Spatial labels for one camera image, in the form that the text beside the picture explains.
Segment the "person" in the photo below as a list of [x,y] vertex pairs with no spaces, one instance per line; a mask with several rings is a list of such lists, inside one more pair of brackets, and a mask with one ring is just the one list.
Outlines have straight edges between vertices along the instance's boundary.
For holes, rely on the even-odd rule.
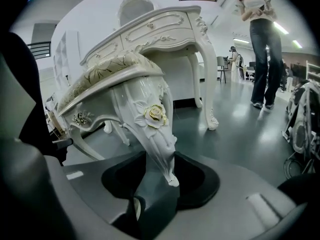
[[231,81],[235,83],[239,83],[239,67],[236,65],[237,58],[239,53],[237,53],[236,48],[234,46],[230,47],[229,52],[232,52],[231,57],[228,59],[231,62]]
[[281,78],[282,88],[281,88],[280,92],[284,93],[286,91],[287,78],[289,76],[289,70],[288,70],[289,67],[287,66],[284,59],[282,59],[282,61],[283,61],[283,71],[282,71],[282,78]]
[[[281,39],[273,26],[276,13],[271,0],[238,0],[243,21],[250,21],[250,37],[255,53],[255,80],[251,102],[255,108],[273,109],[283,73]],[[270,53],[268,74],[267,46]]]

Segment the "curved cabriole leg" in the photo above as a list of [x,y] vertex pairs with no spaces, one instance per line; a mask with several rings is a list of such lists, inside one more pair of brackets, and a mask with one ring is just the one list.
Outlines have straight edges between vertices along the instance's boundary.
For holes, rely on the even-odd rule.
[[126,137],[124,133],[124,129],[119,126],[119,123],[116,121],[110,121],[112,127],[114,128],[115,132],[120,136],[123,143],[127,146],[130,146],[130,140]]
[[103,128],[103,131],[104,131],[106,134],[110,134],[110,133],[112,133],[112,125],[111,125],[111,121],[109,121],[109,120],[104,121],[104,128]]
[[192,67],[195,105],[197,108],[202,108],[202,101],[200,99],[200,72],[198,58],[195,53],[189,54],[187,57]]
[[[172,94],[170,91],[169,86],[165,82],[165,80],[162,78],[162,84],[163,85],[163,95],[162,95],[162,104],[165,108],[165,113],[167,118],[169,119],[169,125],[171,127],[171,130],[173,129],[173,120],[174,120],[174,100],[172,98]],[[177,142],[177,137],[173,136],[174,143]]]
[[68,134],[71,139],[73,139],[73,145],[86,156],[92,158],[93,160],[104,160],[105,158],[93,150],[81,137],[80,129],[71,126],[68,130]]
[[202,55],[204,62],[205,70],[205,100],[204,100],[204,115],[206,123],[209,130],[214,131],[217,129],[219,123],[218,120],[214,117],[213,112],[213,101],[214,101],[214,92],[217,82],[217,56],[215,49],[211,43],[206,41],[199,41],[196,43],[197,49]]
[[159,98],[159,77],[137,77],[112,88],[113,105],[123,126],[130,130],[159,167],[170,186],[177,187],[175,140]]

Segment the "white wall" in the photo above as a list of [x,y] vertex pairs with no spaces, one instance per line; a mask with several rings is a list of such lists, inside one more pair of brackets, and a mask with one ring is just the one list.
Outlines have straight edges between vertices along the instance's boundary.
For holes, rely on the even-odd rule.
[[205,21],[205,23],[209,26],[214,19],[222,13],[222,8],[216,3],[212,1],[204,1],[204,0],[186,0],[180,1],[180,6],[200,6],[201,14],[200,16]]
[[28,45],[31,44],[34,24],[15,24],[10,28],[10,32],[16,33]]
[[249,66],[249,62],[255,62],[256,61],[256,55],[253,50],[237,47],[235,45],[236,51],[241,54],[243,58],[243,65]]
[[[94,45],[99,43],[114,28],[119,28],[116,13],[123,0],[83,0],[74,7],[57,25],[52,39],[51,49],[56,47],[66,30],[77,30],[79,32],[80,58]],[[152,0],[160,8],[179,6],[178,0]]]
[[39,80],[42,103],[44,104],[46,100],[57,91],[53,68],[39,71]]
[[235,45],[231,34],[228,34],[228,32],[216,31],[212,27],[209,27],[207,34],[213,45],[216,56],[230,56],[230,47]]
[[45,57],[45,58],[38,58],[35,60],[36,61],[36,65],[38,67],[38,70],[46,70],[49,68],[53,68],[54,66],[54,59],[53,57]]
[[60,21],[82,0],[31,0],[16,20],[19,23]]

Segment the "white ornate vanity table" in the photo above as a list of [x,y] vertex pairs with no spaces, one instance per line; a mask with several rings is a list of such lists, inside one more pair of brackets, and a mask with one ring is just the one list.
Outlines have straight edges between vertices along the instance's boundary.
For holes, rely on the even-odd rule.
[[[124,25],[95,45],[81,61],[88,70],[60,100],[58,112],[74,145],[85,155],[104,159],[85,143],[80,130],[94,131],[106,121],[105,132],[110,132],[112,125],[127,145],[129,140],[121,127],[132,132],[169,185],[178,186],[173,175],[177,140],[172,134],[173,99],[162,70],[152,60],[187,56],[193,71],[195,103],[201,108],[195,52],[201,53],[206,71],[204,115],[209,130],[215,130],[219,124],[212,109],[217,58],[199,6],[149,8],[149,12],[134,15],[132,20],[131,14],[122,13],[124,6],[134,6],[132,2],[136,1],[125,0],[120,7],[119,24]],[[148,0],[142,2],[152,5]]]
[[123,50],[140,53],[151,60],[153,56],[163,57],[163,60],[187,56],[192,66],[195,103],[201,108],[199,64],[195,55],[199,51],[206,72],[205,119],[208,129],[215,130],[218,121],[213,116],[212,104],[217,81],[217,57],[200,11],[201,7],[195,5],[166,7],[145,13],[94,46],[80,64],[90,68],[100,59]]

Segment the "bag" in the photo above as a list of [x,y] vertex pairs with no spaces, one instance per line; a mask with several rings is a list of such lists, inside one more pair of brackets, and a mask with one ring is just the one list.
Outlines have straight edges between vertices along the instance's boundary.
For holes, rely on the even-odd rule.
[[310,157],[312,131],[320,132],[320,89],[311,82],[297,86],[289,100],[287,111],[289,122],[282,135],[292,143],[294,151]]
[[235,65],[240,68],[243,68],[244,66],[244,58],[242,58],[240,54],[238,54],[238,57],[235,60]]

